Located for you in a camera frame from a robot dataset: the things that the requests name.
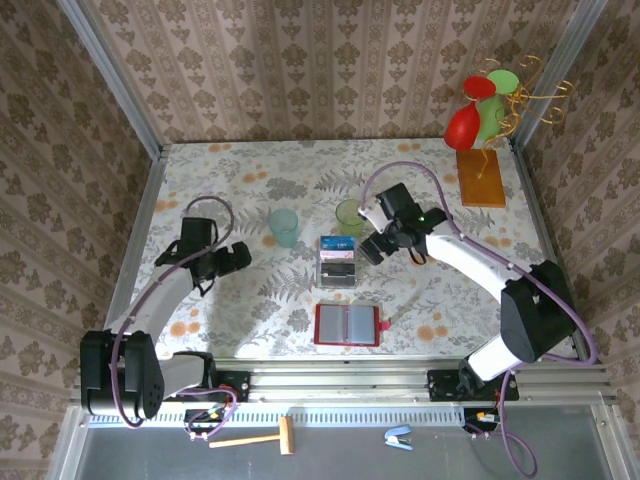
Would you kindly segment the red leather card holder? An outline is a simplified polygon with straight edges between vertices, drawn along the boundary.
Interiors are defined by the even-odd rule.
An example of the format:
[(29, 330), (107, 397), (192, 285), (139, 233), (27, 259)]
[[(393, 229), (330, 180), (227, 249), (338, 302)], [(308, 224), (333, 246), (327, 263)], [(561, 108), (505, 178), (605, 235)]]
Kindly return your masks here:
[(378, 347), (391, 322), (374, 305), (317, 304), (313, 343), (323, 346)]

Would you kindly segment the aluminium frame rail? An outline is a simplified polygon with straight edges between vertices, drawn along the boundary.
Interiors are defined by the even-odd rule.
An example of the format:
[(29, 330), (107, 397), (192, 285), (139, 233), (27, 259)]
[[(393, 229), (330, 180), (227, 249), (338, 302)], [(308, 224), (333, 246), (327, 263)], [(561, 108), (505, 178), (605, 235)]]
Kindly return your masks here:
[[(458, 369), (453, 359), (423, 358), (311, 358), (215, 360), (217, 371), (238, 370), (251, 374), (249, 400), (266, 404), (373, 404), (397, 405), (432, 402), (426, 372)], [(616, 392), (601, 365), (572, 367), (542, 361), (505, 378), (507, 401), (531, 405), (613, 404)], [(490, 402), (443, 402), (487, 405)]]

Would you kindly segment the green wine glass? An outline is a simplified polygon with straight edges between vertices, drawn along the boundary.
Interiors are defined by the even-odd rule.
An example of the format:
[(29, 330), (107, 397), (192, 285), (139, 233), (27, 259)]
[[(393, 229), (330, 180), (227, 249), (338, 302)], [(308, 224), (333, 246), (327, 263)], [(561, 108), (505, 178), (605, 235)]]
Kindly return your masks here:
[(496, 93), (477, 105), (480, 116), (477, 141), (487, 141), (503, 130), (502, 122), (506, 116), (504, 97), (515, 92), (520, 84), (514, 73), (504, 69), (492, 71), (487, 79), (495, 85)]

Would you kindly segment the aluminium side rail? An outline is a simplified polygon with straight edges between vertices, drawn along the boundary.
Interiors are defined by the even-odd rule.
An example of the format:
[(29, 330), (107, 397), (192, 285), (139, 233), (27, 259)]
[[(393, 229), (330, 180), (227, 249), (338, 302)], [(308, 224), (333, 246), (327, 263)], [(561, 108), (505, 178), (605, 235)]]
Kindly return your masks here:
[[(534, 182), (529, 175), (526, 159), (517, 145), (513, 145), (513, 143), (510, 142), (508, 146), (513, 155), (514, 164), (527, 199), (533, 224), (539, 239), (540, 249), (546, 258), (556, 264), (560, 264), (554, 249), (554, 243), (545, 222), (545, 216), (536, 193)], [(589, 347), (580, 329), (577, 329), (572, 334), (572, 343), (576, 356), (575, 360), (585, 361), (589, 357)]]
[(128, 308), (133, 295), (135, 281), (146, 245), (148, 230), (153, 217), (155, 205), (164, 178), (166, 156), (164, 152), (151, 164), (149, 175), (140, 199), (137, 214), (130, 232), (127, 249), (119, 271), (119, 276), (112, 295), (109, 311), (106, 315), (104, 330), (100, 333), (99, 349), (107, 352), (106, 364), (110, 362), (110, 342), (112, 333), (109, 330)]

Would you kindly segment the wooden mallet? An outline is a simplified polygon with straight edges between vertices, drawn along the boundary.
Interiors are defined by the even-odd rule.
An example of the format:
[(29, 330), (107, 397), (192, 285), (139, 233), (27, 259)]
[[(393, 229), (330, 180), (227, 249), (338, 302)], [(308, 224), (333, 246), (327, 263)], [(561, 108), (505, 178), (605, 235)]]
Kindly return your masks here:
[(294, 453), (294, 426), (291, 416), (280, 417), (279, 430), (276, 434), (213, 441), (209, 443), (209, 448), (220, 449), (268, 442), (277, 442), (282, 456), (292, 455)]

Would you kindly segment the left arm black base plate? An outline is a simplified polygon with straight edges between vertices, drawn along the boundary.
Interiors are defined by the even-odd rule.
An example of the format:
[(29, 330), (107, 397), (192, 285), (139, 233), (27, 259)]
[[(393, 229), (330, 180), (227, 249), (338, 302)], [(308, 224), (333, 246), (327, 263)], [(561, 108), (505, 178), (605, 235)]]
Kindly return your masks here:
[(203, 380), (200, 385), (191, 387), (191, 390), (197, 390), (198, 394), (189, 394), (180, 392), (168, 396), (166, 401), (177, 402), (213, 402), (224, 403), (231, 401), (229, 395), (223, 393), (206, 393), (206, 390), (225, 389), (234, 391), (239, 403), (249, 400), (251, 374), (248, 371), (238, 370), (222, 370), (217, 371), (210, 379)]

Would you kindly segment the green plastic cup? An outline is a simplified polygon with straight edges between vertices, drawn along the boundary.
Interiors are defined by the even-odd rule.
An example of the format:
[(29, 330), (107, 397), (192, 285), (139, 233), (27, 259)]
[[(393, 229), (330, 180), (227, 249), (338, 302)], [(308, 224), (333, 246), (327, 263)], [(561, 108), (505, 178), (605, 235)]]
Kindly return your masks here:
[(356, 199), (346, 199), (338, 204), (335, 216), (340, 234), (359, 238), (365, 228), (366, 220), (360, 216), (361, 203)]

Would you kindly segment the blue plastic cup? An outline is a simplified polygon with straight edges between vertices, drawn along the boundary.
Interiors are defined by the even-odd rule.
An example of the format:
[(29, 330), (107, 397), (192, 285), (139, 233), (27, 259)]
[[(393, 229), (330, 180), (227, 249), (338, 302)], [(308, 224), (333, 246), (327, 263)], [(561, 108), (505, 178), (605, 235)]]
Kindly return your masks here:
[(268, 225), (279, 246), (293, 248), (296, 245), (299, 235), (299, 220), (293, 210), (274, 210), (269, 216)]

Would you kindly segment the aluminium frame post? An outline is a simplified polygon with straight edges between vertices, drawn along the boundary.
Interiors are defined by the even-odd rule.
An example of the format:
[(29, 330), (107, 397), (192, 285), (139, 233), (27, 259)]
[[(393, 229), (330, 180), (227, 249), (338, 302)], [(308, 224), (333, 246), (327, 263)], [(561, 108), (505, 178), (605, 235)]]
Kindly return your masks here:
[(567, 79), (570, 68), (607, 3), (608, 0), (579, 0), (575, 12), (533, 90), (535, 96), (545, 96), (545, 99), (534, 99), (530, 103), (533, 112), (524, 114), (520, 126), (512, 136), (511, 144), (514, 150), (522, 150), (527, 145), (536, 128), (542, 124), (540, 116), (551, 112), (550, 96), (557, 91), (556, 87), (561, 81)]
[(162, 142), (154, 132), (141, 103), (127, 82), (124, 69), (119, 65), (88, 7), (84, 5), (83, 0), (57, 1), (130, 122), (138, 140), (151, 160), (158, 162), (162, 156)]

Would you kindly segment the clear acrylic card stand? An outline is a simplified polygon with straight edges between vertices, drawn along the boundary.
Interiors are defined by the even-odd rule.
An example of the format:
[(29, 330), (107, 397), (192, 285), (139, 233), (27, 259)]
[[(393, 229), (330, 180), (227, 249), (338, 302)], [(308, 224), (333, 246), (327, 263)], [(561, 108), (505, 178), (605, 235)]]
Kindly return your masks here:
[(351, 287), (351, 288), (349, 288), (349, 287), (347, 287), (347, 288), (344, 288), (344, 287), (342, 287), (342, 288), (340, 288), (340, 287), (338, 287), (338, 288), (336, 288), (336, 287), (323, 287), (323, 286), (320, 284), (320, 266), (321, 266), (321, 264), (322, 264), (322, 263), (353, 263), (353, 264), (355, 264), (355, 265), (356, 265), (356, 284), (357, 284), (357, 262), (356, 262), (356, 253), (357, 253), (357, 246), (358, 246), (358, 243), (357, 243), (356, 249), (354, 250), (354, 251), (355, 251), (355, 258), (354, 258), (353, 260), (351, 260), (351, 261), (326, 261), (326, 262), (323, 262), (323, 261), (320, 259), (320, 255), (319, 255), (319, 252), (321, 251), (321, 249), (320, 249), (320, 237), (319, 237), (319, 245), (318, 245), (318, 249), (317, 249), (317, 258), (316, 258), (316, 284), (317, 284), (317, 286), (318, 286), (319, 288), (321, 288), (321, 289), (351, 289), (351, 288), (355, 288), (355, 287), (356, 287), (356, 285), (355, 285), (354, 287)]

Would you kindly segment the grey metal sheet panel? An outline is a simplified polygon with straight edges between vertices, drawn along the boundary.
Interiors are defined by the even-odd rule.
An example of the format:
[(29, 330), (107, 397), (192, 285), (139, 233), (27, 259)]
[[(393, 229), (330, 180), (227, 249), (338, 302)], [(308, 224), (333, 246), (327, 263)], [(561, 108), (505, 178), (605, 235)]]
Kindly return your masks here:
[(294, 430), (294, 452), (277, 442), (212, 449), (177, 428), (128, 430), (65, 421), (46, 480), (640, 480), (617, 408), (511, 406), (508, 431), (471, 435), (411, 422), (412, 450), (384, 443), (362, 421)]

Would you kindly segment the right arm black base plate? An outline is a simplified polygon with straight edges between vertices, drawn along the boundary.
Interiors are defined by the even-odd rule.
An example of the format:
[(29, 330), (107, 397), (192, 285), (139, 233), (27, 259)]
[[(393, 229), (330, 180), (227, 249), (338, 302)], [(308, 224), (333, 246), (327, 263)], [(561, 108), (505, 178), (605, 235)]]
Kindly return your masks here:
[(432, 402), (496, 402), (501, 397), (505, 374), (482, 386), (467, 386), (456, 369), (435, 369), (426, 372), (426, 387)]

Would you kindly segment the blue stapler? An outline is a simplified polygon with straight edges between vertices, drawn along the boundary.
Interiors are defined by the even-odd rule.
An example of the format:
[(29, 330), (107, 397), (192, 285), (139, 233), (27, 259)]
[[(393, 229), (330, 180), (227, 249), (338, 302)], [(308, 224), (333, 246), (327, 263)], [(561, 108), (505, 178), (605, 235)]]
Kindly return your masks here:
[(412, 451), (410, 434), (412, 429), (409, 425), (401, 425), (387, 430), (384, 434), (384, 443), (387, 446), (405, 451)]

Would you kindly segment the black VIP card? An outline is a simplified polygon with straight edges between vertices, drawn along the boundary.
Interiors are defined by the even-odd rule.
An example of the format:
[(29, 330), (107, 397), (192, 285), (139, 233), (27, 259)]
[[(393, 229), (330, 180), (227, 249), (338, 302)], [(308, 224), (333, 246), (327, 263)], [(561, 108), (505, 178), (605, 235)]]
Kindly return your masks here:
[(322, 263), (320, 284), (323, 287), (354, 287), (356, 285), (356, 265), (353, 263)]

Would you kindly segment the black connector box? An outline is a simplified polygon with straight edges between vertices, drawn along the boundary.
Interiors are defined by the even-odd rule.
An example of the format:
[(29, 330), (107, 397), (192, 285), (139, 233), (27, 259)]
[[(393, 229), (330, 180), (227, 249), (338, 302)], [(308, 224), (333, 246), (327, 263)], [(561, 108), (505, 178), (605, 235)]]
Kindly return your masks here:
[(226, 409), (223, 407), (187, 409), (184, 414), (184, 428), (189, 434), (210, 434), (211, 431), (222, 422), (225, 416)]
[(496, 408), (482, 409), (465, 407), (463, 409), (463, 430), (470, 434), (496, 432), (501, 428), (503, 417)]

